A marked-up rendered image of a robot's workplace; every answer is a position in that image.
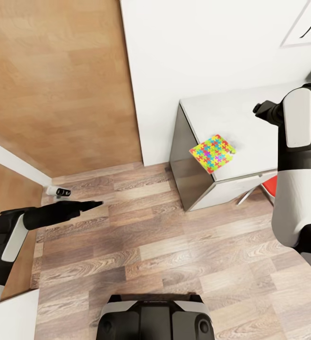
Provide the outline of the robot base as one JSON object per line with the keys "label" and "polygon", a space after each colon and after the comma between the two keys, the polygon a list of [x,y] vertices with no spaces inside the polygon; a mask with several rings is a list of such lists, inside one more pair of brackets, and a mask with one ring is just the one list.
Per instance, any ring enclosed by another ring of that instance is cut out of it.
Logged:
{"label": "robot base", "polygon": [[121,301],[104,305],[96,340],[215,340],[207,305],[191,301]]}

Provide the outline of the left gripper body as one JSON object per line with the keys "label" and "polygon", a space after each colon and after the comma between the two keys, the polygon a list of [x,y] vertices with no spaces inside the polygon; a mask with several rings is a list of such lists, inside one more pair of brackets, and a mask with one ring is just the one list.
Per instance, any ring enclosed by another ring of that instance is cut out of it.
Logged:
{"label": "left gripper body", "polygon": [[[77,203],[78,201],[60,201],[57,203],[49,204],[40,208],[39,220],[42,225],[49,226],[65,221],[69,221],[70,218],[64,217],[63,207],[65,204]],[[73,213],[73,218],[80,216],[80,211]]]}

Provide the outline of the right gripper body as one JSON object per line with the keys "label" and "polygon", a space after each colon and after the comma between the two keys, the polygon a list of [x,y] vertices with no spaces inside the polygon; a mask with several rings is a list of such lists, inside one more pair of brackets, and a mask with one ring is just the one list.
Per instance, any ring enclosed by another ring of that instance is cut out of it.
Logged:
{"label": "right gripper body", "polygon": [[274,108],[278,105],[278,103],[271,102],[269,100],[264,101],[264,103],[261,105],[260,109],[257,111],[255,116],[259,119],[263,119],[270,124],[276,125],[276,126],[281,126],[282,123],[279,123],[274,120],[273,118],[273,110]]}

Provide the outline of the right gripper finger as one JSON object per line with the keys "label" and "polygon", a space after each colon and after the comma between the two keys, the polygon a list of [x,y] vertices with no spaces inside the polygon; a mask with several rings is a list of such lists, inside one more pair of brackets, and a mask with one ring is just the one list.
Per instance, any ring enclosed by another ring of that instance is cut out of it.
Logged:
{"label": "right gripper finger", "polygon": [[[263,102],[263,103],[264,103],[264,102]],[[254,107],[254,109],[253,109],[253,113],[254,113],[254,114],[257,113],[257,111],[260,109],[260,107],[261,107],[261,105],[262,105],[263,103],[258,103],[258,104]]]}

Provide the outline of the jigsaw puzzle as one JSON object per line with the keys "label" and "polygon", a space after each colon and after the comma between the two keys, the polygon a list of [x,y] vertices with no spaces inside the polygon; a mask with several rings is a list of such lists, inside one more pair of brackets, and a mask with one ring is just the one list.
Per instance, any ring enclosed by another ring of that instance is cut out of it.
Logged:
{"label": "jigsaw puzzle", "polygon": [[189,150],[209,174],[233,159],[227,154],[229,151],[236,154],[236,150],[219,134]]}

